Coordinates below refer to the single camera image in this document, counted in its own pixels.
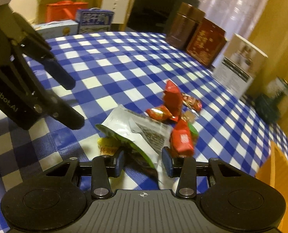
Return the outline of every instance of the jar lid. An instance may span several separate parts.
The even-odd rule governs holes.
[[[202,10],[184,2],[182,2],[178,13],[197,22],[200,22],[205,16]]]

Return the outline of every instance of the orange box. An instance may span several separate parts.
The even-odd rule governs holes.
[[[75,20],[78,9],[87,9],[87,2],[73,2],[69,0],[47,4],[46,23],[61,20]]]

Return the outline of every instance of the metal screw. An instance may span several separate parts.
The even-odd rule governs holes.
[[[192,195],[194,191],[191,188],[182,188],[179,190],[179,193],[184,196],[189,196]]]
[[[54,96],[51,97],[51,100],[52,100],[54,103],[57,103],[57,99],[56,99]]]
[[[34,110],[35,110],[37,113],[41,114],[42,111],[43,111],[43,108],[40,107],[38,104],[35,104],[35,105],[34,105]]]
[[[108,189],[103,188],[103,187],[94,189],[93,192],[94,192],[96,195],[98,195],[98,196],[104,196],[104,195],[106,195],[106,194],[109,193]]]

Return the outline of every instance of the green edge of wrapper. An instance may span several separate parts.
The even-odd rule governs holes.
[[[106,126],[102,125],[102,124],[96,124],[95,127],[103,132],[105,135],[109,136],[109,137],[114,137],[116,139],[118,139],[119,141],[121,141],[122,143],[127,143],[128,145],[130,145],[133,149],[135,149],[140,155],[142,155],[142,157],[148,162],[149,166],[152,168],[155,168],[153,162],[151,161],[151,159],[146,155],[145,152],[143,152],[135,143],[133,143],[131,140],[117,134],[116,132],[112,131],[111,129],[107,128]]]

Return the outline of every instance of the table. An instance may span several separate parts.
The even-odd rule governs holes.
[[[52,88],[85,117],[80,130],[70,130],[46,117],[29,131],[16,126],[0,111],[0,200],[11,187],[62,160],[88,161],[99,155],[95,124],[102,123],[118,104],[138,113],[162,104],[165,82],[171,79],[182,92],[203,102],[195,158],[219,157],[254,175],[270,154],[273,140],[288,159],[288,139],[276,125],[266,125],[255,110],[233,97],[211,72],[164,41],[162,34],[105,32],[48,40],[64,69],[76,79],[65,90],[42,65],[29,64],[46,89]],[[157,189],[157,183],[127,166],[118,187]],[[84,180],[83,190],[89,188]],[[206,180],[198,182],[198,191]],[[8,225],[0,211],[0,232]]]

